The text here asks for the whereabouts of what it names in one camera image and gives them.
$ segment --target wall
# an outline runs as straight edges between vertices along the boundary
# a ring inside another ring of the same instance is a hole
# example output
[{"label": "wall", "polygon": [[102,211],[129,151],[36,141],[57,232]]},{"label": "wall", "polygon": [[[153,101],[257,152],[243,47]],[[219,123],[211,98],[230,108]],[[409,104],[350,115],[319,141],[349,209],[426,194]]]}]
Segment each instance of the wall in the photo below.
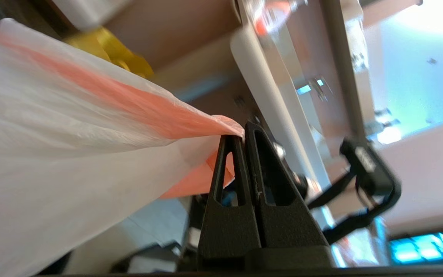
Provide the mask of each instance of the wall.
[{"label": "wall", "polygon": [[401,132],[443,123],[443,0],[408,8],[380,31],[388,107]]},{"label": "wall", "polygon": [[403,193],[385,215],[394,232],[436,225],[443,217],[443,126],[389,144],[380,154],[399,176]]},{"label": "wall", "polygon": [[106,25],[153,70],[239,27],[228,0],[135,0]]},{"label": "wall", "polygon": [[159,70],[150,81],[189,102],[240,76],[230,51],[231,35],[199,47]]},{"label": "wall", "polygon": [[377,0],[366,5],[363,9],[363,26],[369,27],[383,21],[412,5],[418,4],[420,0]]},{"label": "wall", "polygon": [[188,103],[209,115],[219,114],[232,118],[242,126],[253,114],[260,114],[251,90],[240,73],[223,86]]}]

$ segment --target blue screen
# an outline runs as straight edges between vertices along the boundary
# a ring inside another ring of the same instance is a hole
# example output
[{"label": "blue screen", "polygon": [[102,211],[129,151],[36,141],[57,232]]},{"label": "blue screen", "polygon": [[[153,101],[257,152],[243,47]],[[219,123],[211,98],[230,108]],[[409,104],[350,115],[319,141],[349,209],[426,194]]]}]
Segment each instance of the blue screen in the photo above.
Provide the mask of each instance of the blue screen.
[{"label": "blue screen", "polygon": [[434,233],[389,242],[396,265],[443,264],[443,234]]}]

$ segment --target light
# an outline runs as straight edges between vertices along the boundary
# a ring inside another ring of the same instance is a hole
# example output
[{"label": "light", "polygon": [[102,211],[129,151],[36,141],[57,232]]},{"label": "light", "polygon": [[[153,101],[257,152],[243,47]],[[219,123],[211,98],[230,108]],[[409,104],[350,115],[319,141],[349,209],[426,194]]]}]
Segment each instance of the light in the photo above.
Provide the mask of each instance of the light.
[{"label": "light", "polygon": [[283,159],[285,157],[285,149],[278,143],[273,142],[273,147],[276,150],[276,154],[278,155],[278,158]]},{"label": "light", "polygon": [[[317,84],[318,84],[320,87],[322,87],[322,86],[324,85],[324,82],[323,82],[321,79],[319,79],[319,80],[317,80]],[[306,86],[302,86],[301,88],[297,89],[297,93],[298,93],[299,95],[302,95],[302,94],[304,94],[304,93],[308,93],[308,92],[311,91],[311,90],[312,90],[311,86],[306,85]]]},{"label": "light", "polygon": [[443,35],[443,0],[424,0],[423,5],[414,5],[392,20],[415,30]]},{"label": "light", "polygon": [[401,140],[401,131],[396,126],[386,127],[384,131],[377,134],[377,140],[381,144],[391,144]]},{"label": "light", "polygon": [[395,256],[396,256],[396,259],[398,259],[399,261],[401,261],[403,263],[421,260],[421,256],[416,251],[397,252]]},{"label": "light", "polygon": [[434,260],[434,259],[438,259],[441,258],[442,255],[440,254],[440,252],[438,252],[436,249],[422,249],[420,250],[420,254],[422,255],[423,258],[427,259],[427,260]]},{"label": "light", "polygon": [[309,85],[302,86],[301,88],[297,89],[297,93],[299,95],[302,95],[303,93],[308,93],[309,91],[311,91],[311,86]]}]

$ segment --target plastic bag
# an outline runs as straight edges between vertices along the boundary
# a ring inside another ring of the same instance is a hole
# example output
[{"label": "plastic bag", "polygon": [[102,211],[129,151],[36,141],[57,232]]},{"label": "plastic bag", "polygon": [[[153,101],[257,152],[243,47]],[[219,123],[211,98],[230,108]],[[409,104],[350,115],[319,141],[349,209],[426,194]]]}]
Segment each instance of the plastic bag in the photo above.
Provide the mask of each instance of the plastic bag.
[{"label": "plastic bag", "polygon": [[35,274],[161,195],[207,192],[222,134],[243,129],[2,20],[0,276]]},{"label": "plastic bag", "polygon": [[65,42],[143,78],[153,75],[153,69],[145,58],[131,52],[105,27],[73,35]]}]

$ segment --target black bracket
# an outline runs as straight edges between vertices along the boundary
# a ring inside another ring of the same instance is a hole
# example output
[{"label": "black bracket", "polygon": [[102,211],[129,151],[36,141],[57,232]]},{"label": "black bracket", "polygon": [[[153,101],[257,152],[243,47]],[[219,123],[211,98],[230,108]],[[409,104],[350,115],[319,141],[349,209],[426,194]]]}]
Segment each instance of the black bracket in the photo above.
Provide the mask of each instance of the black bracket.
[{"label": "black bracket", "polygon": [[361,144],[345,139],[340,147],[340,153],[350,163],[350,170],[331,187],[309,204],[309,209],[321,207],[342,193],[356,177],[355,187],[363,189],[368,196],[383,197],[374,207],[367,207],[362,212],[349,215],[334,228],[323,231],[330,244],[348,235],[358,228],[367,227],[375,217],[392,208],[401,196],[401,184],[395,175],[367,144]]},{"label": "black bracket", "polygon": [[[365,222],[368,225],[373,217],[380,214],[378,211],[392,207],[399,198],[397,192],[400,189],[394,187],[394,197],[387,198],[385,204],[372,213],[356,215],[322,232],[263,128],[249,122],[245,131],[245,143],[242,138],[231,135],[223,135],[220,139],[198,246],[199,270],[333,267],[329,244],[361,228]],[[354,158],[347,156],[353,147],[357,148],[348,141],[341,146],[341,152],[352,164],[352,170],[341,182],[318,197],[311,207],[319,207],[334,198],[360,172],[358,165],[354,165]],[[222,205],[226,156],[229,153],[233,155],[235,168],[236,207]],[[377,168],[385,167],[380,159],[377,164],[379,162]],[[375,175],[370,178],[378,181]]]}]

